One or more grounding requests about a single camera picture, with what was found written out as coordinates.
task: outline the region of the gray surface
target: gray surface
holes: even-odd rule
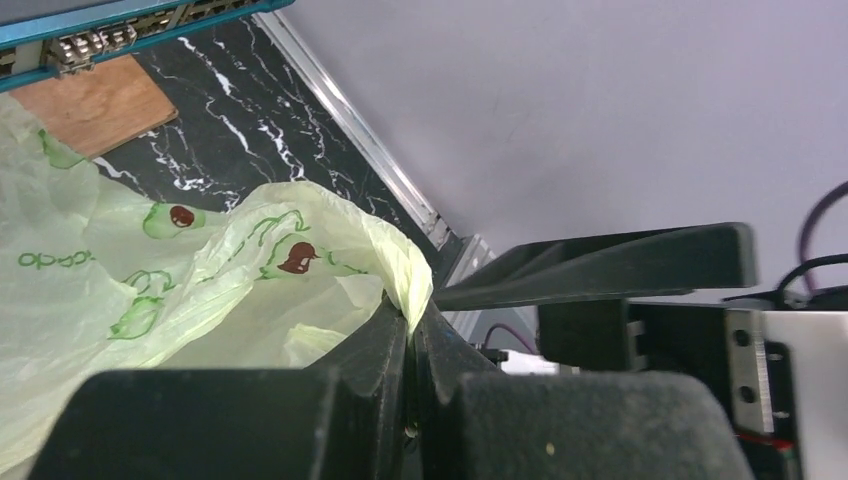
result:
[[[285,16],[448,224],[496,253],[738,220],[774,283],[806,209],[848,176],[841,0],[309,0]],[[846,224],[848,208],[828,215],[814,252],[848,250]]]

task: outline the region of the plywood piece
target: plywood piece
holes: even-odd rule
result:
[[[97,157],[173,120],[177,109],[130,55],[92,72],[49,79],[11,92],[56,138]]]

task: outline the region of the purple cable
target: purple cable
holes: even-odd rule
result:
[[[511,333],[512,336],[516,338],[516,340],[518,340],[519,342],[521,342],[522,345],[524,345],[524,348],[526,348],[528,352],[532,353],[533,355],[539,354],[533,344],[530,343],[526,338],[524,338],[524,336],[521,335],[518,330],[510,327],[505,323],[496,323],[489,328],[489,331],[486,332],[486,338],[483,339],[483,348],[489,348],[489,340],[491,340],[492,338],[492,333],[499,328],[503,328],[507,332]]]
[[[838,202],[848,195],[848,182],[845,182],[827,193],[818,203],[813,206],[807,218],[801,226],[801,232],[798,235],[798,261],[801,263],[810,259],[810,244],[813,239],[813,230],[819,224],[822,216],[827,212],[834,203]],[[807,286],[809,293],[815,292],[818,287],[812,271],[807,271],[804,274],[804,284]]]

